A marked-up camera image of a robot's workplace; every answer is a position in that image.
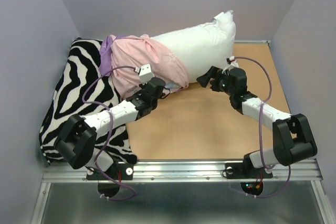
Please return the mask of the white pillow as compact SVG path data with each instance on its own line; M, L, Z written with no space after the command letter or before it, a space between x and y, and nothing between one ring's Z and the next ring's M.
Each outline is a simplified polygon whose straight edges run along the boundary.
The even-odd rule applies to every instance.
M233 11L221 12L212 21L153 36L184 65L189 83L205 74L211 66L225 68L233 55L236 24Z

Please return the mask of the purple pink princess pillowcase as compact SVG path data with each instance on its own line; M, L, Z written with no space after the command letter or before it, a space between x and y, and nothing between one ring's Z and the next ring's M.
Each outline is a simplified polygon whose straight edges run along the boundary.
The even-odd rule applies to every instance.
M182 62L160 42L148 35L109 35L101 44L99 71L105 74L119 66L141 67L150 64L155 76L166 83L166 88L177 92L189 86L188 73Z

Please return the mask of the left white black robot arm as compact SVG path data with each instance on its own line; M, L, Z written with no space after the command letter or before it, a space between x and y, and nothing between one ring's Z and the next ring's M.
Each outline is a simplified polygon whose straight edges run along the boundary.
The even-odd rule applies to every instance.
M117 172L116 161L104 148L95 147L97 139L107 135L109 140L117 127L150 114L162 98L164 88L165 82L153 77L138 92L112 108L90 116L70 116L56 138L54 148L73 169L90 167L106 179L113 178Z

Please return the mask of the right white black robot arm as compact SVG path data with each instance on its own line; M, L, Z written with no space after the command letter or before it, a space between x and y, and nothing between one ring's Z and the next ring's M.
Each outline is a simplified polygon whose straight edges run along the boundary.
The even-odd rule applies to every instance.
M265 126L272 132L272 147L246 154L241 163L232 165L229 176L253 177L263 168L278 164L289 166L317 154L307 117L277 110L248 91L243 69L211 67L196 80L203 88L209 84L213 91L226 93L233 109L258 121L260 131Z

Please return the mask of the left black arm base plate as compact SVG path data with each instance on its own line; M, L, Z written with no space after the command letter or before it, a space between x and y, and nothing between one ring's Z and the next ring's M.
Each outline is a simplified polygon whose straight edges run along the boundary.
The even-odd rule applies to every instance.
M132 180L134 165L129 163L114 164L104 173L110 178L120 182L122 180ZM107 177L99 170L90 168L87 170L86 180L107 180Z

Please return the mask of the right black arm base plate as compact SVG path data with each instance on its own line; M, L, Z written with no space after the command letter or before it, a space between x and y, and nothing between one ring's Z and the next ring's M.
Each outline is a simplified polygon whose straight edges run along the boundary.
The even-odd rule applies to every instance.
M227 179L273 178L273 174L267 173L264 168L254 168L252 165L245 165L242 162L226 163L222 176Z

